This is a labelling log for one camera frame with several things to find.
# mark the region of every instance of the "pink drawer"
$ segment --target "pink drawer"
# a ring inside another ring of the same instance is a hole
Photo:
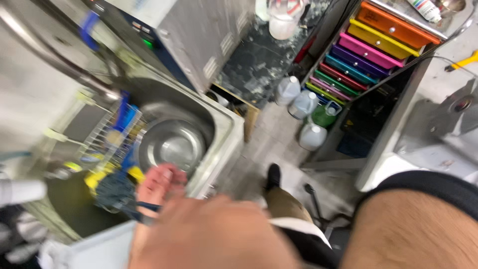
[[[328,85],[327,83],[325,83],[321,80],[318,80],[318,79],[316,79],[312,76],[310,76],[310,82],[312,82],[312,84],[320,87],[321,89],[325,90],[326,92],[332,94],[333,96],[339,98],[340,100],[347,100],[347,101],[352,100],[352,98],[343,94],[341,91],[337,90],[335,87],[333,87],[331,85]]]
[[[340,40],[338,43],[356,54],[362,56],[364,59],[367,59],[371,62],[374,62],[385,69],[390,69],[392,67],[398,66],[403,67],[403,62],[398,61],[390,56],[383,54],[382,52],[368,46],[365,43],[360,42],[359,40],[351,37],[346,33],[340,34]]]

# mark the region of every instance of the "khaki pants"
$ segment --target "khaki pants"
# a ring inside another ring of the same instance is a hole
[[[309,212],[291,194],[281,188],[274,188],[265,195],[272,218],[291,217],[314,223]]]

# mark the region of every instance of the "green drawer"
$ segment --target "green drawer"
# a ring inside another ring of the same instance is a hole
[[[345,86],[344,84],[338,82],[337,80],[327,76],[326,74],[320,72],[319,70],[315,71],[314,77],[322,80],[323,82],[331,85],[332,87],[335,87],[335,88],[339,89],[342,92],[358,96],[358,93],[356,91],[354,91],[351,88]]]

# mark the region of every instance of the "concrete floor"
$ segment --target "concrete floor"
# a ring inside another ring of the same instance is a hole
[[[229,174],[237,182],[231,195],[238,200],[251,200],[266,207],[262,198],[267,169],[276,163],[282,171],[282,188],[298,199],[309,212],[312,209],[310,195],[304,184],[311,184],[316,192],[325,217],[337,212],[352,213],[354,204],[361,195],[349,174],[308,173],[298,167],[310,151],[299,146],[297,137],[302,121],[296,120],[286,107],[269,103],[256,122],[252,139],[247,143]]]

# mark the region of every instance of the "sink basin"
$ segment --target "sink basin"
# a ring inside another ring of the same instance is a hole
[[[130,102],[139,107],[146,123],[181,120],[202,134],[204,155],[196,169],[188,174],[188,196],[206,197],[215,187],[226,183],[222,181],[223,175],[243,145],[242,118],[155,73],[129,79],[127,89],[131,93]],[[57,143],[53,151],[64,151],[64,148],[65,145]],[[67,180],[47,180],[48,197],[26,205],[66,243],[129,220],[122,213],[112,214],[94,205],[95,200],[83,181],[86,174],[87,171],[81,171]]]

